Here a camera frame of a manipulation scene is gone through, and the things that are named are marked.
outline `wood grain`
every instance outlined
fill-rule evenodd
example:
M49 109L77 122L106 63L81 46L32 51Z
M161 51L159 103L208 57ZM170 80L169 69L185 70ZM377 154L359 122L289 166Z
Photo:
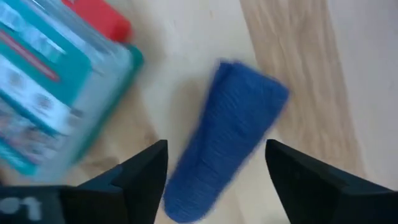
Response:
M241 1L257 61L292 92L283 141L363 176L327 1Z

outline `black plastic part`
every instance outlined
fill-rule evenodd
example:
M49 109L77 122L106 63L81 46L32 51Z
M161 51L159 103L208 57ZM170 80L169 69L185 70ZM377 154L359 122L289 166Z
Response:
M167 163L162 140L78 187L0 187L0 223L154 223Z
M272 182L292 224L398 223L398 193L268 140Z

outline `printed label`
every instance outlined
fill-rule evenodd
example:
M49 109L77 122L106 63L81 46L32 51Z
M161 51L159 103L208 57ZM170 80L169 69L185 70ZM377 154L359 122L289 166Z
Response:
M33 164L41 164L53 158L57 153L57 141L60 140L58 136L52 137L43 133L2 99L0 99L0 138Z
M5 215L14 215L19 211L27 211L27 219L33 222L42 219L41 203L35 197L17 198L8 197L0 199L0 212Z
M72 30L70 30L66 25L61 22L51 18L46 13L41 10L36 10L36 13L40 15L46 22L48 22L57 32L62 34L64 38L68 39L74 46L78 47L82 52L84 52L88 58L90 58L91 63L98 70L102 63L104 62L105 55L104 53L95 49L94 46L84 41L81 37L75 34Z
M31 65L40 70L44 75L51 78L54 81L59 81L59 77L53 70L43 64L35 55L30 53L28 50L18 44L12 37L6 34L4 31L0 31L0 40L7 44L11 49L15 50L20 56L26 59Z
M46 125L62 134L70 134L70 108L57 100L31 77L0 56L0 90L18 102Z
M53 63L57 63L59 58L65 54L61 47L25 21L16 10L5 2L0 2L0 22L18 32L24 41Z

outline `toy package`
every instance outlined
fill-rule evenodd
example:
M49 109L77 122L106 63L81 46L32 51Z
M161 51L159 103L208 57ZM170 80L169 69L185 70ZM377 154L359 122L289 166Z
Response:
M35 180L89 148L143 59L102 0L0 0L0 156Z

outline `white surface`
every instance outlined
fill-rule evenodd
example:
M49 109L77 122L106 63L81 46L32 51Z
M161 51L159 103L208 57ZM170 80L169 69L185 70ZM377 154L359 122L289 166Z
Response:
M368 177L398 189L398 1L329 1Z

